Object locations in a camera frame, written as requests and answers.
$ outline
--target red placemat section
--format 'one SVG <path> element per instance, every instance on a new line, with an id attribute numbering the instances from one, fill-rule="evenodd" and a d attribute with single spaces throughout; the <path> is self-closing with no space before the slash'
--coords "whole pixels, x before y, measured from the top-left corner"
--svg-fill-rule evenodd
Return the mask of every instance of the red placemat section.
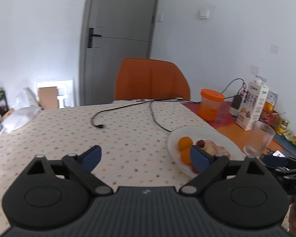
<path id="1" fill-rule="evenodd" d="M 195 114 L 197 114 L 200 109 L 200 104 L 198 103 L 183 103 L 183 105 Z M 223 104 L 219 108 L 219 112 L 217 113 L 215 120 L 205 121 L 215 129 L 222 126 L 229 126 L 231 124 L 235 124 L 234 118 L 232 117 L 232 115 L 229 114 L 230 107 L 231 101 L 223 102 Z"/>

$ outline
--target hand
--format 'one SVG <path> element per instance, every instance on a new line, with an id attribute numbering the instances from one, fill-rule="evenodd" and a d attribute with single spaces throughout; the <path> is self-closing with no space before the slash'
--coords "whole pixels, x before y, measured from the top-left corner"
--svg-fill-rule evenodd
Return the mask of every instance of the hand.
<path id="1" fill-rule="evenodd" d="M 293 237 L 296 237 L 296 211 L 295 211 L 294 204 L 290 208 L 288 222 L 289 222 L 289 233 Z"/>

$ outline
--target door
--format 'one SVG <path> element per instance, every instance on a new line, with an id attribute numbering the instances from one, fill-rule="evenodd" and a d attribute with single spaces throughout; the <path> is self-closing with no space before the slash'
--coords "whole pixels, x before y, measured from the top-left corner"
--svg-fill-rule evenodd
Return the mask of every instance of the door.
<path id="1" fill-rule="evenodd" d="M 93 0 L 85 54 L 82 105 L 111 103 L 119 66 L 126 58 L 147 58 L 156 0 Z"/>

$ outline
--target white carton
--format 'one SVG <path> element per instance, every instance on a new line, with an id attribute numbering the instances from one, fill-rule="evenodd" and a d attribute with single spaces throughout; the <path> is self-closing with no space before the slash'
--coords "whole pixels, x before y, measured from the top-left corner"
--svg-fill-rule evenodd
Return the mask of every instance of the white carton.
<path id="1" fill-rule="evenodd" d="M 269 88 L 257 79 L 250 82 L 236 123 L 245 131 L 259 120 Z"/>

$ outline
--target white logo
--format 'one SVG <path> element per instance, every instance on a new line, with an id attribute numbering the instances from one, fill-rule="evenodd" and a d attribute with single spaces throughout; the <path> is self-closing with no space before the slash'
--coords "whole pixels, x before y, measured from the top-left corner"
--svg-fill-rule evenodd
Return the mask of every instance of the white logo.
<path id="1" fill-rule="evenodd" d="M 148 189 L 143 191 L 143 194 L 146 194 L 146 195 L 148 195 L 149 193 L 151 193 L 151 191 L 150 191 L 150 190 L 148 190 Z"/>

